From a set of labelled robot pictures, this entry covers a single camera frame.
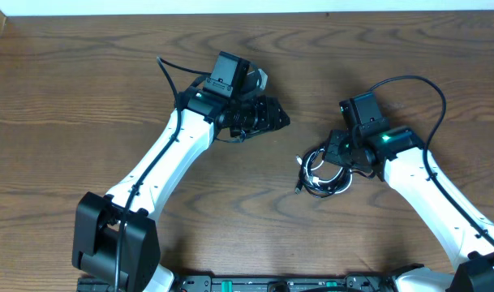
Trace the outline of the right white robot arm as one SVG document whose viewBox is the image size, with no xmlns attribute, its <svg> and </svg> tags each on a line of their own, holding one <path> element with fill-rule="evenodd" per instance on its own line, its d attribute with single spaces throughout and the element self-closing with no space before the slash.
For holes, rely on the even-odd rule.
<svg viewBox="0 0 494 292">
<path fill-rule="evenodd" d="M 343 131 L 332 131 L 324 159 L 370 174 L 398 192 L 443 247 L 454 274 L 422 265 L 396 271 L 396 291 L 494 291 L 494 223 L 449 180 L 409 127 L 392 128 L 375 96 L 342 101 Z"/>
</svg>

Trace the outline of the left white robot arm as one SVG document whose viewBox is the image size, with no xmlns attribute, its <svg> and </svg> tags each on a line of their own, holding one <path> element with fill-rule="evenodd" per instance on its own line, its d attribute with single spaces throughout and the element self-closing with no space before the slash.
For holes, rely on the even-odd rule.
<svg viewBox="0 0 494 292">
<path fill-rule="evenodd" d="M 87 273 L 79 291 L 170 290 L 175 275 L 160 264 L 157 225 L 188 168 L 223 129 L 234 144 L 290 124 L 255 63 L 220 52 L 212 71 L 195 76 L 173 91 L 174 111 L 138 165 L 105 195 L 87 192 L 78 203 L 72 264 Z"/>
</svg>

